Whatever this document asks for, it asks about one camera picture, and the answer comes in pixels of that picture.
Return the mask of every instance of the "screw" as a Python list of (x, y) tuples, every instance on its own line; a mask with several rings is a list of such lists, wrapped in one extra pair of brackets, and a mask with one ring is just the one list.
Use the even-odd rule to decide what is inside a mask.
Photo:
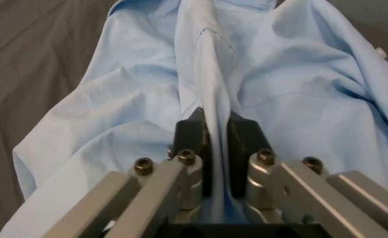
[(195, 152), (189, 149), (181, 150), (178, 153), (178, 160), (186, 166), (193, 165), (195, 163)]
[(320, 175), (323, 169), (323, 163), (320, 159), (315, 157), (305, 157), (303, 164), (313, 170), (316, 174)]
[(257, 152), (257, 159), (264, 163), (264, 165), (274, 165), (275, 164), (275, 154), (269, 149), (260, 149)]
[(149, 158), (139, 158), (135, 161), (133, 168), (137, 175), (149, 175), (153, 172), (153, 162)]
[(172, 159), (174, 157), (173, 155), (173, 145), (168, 146), (168, 157)]

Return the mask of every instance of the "light blue fabric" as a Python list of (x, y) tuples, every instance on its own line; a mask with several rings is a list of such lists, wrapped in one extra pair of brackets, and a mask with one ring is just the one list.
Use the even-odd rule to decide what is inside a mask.
[(0, 237), (40, 237), (109, 171), (160, 162), (202, 106), (213, 149), (211, 222), (228, 193), (230, 111), (283, 161), (321, 158), (388, 188), (388, 62), (325, 0), (126, 0), (109, 12), (77, 89), (14, 149), (25, 203)]

